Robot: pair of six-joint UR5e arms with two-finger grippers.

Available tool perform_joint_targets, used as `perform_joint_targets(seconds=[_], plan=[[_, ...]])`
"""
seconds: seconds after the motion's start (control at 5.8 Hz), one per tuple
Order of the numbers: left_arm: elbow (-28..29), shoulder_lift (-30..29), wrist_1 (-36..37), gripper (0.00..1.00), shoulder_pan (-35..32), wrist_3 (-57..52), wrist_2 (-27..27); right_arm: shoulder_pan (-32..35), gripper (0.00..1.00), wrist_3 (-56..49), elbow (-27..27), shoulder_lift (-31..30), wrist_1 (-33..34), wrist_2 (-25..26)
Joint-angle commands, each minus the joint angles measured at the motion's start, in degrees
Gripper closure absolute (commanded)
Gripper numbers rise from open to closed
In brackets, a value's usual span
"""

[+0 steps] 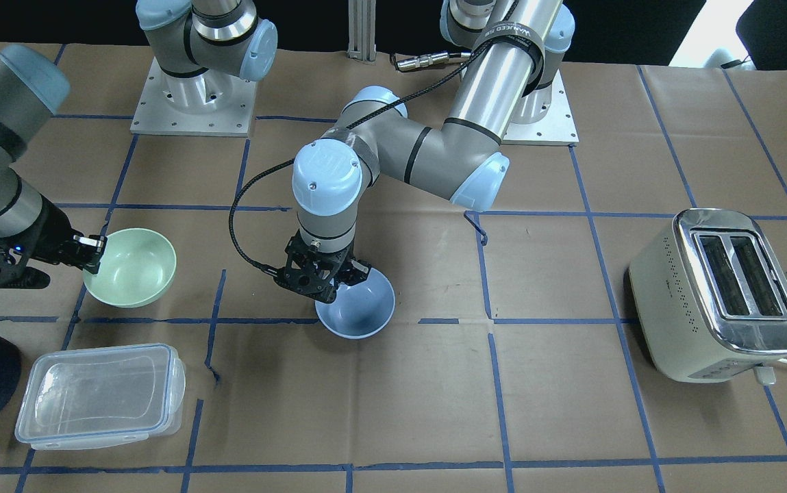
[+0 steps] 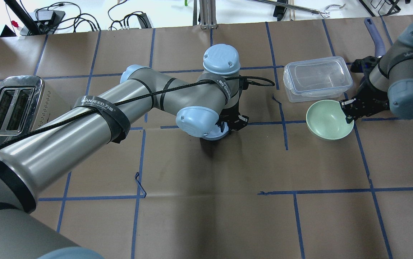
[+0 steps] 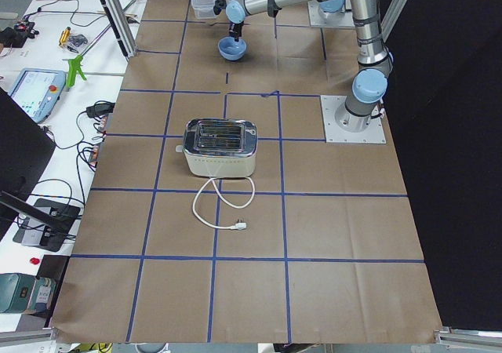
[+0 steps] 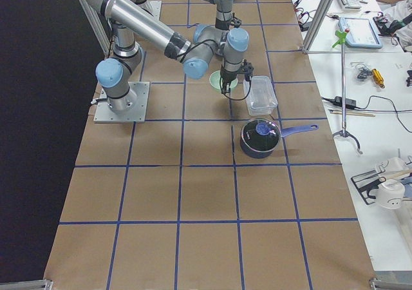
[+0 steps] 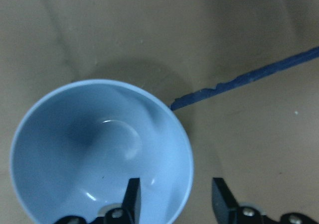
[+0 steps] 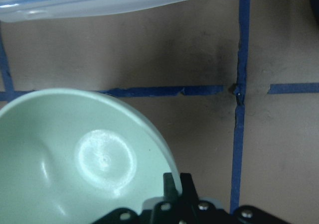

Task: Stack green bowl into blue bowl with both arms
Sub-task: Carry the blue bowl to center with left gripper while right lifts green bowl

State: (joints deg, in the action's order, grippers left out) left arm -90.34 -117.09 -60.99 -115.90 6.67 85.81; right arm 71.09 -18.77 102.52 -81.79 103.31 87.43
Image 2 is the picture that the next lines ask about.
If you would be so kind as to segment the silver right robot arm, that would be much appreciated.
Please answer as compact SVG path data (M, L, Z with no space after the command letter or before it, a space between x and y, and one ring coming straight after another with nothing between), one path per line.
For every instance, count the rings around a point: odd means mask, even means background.
M384 55L357 59L350 70L363 73L363 81L353 98L340 101L346 123L384 110L413 119L413 23Z

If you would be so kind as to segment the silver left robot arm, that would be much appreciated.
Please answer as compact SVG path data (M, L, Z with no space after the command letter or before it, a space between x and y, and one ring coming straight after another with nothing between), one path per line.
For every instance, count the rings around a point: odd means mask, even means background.
M244 78L238 51L210 46L195 83L133 64L120 83L78 98L68 113L0 144L0 259L101 259L32 217L38 196L108 143L120 143L130 126L152 108L176 116L190 136L219 140L248 118L238 112Z

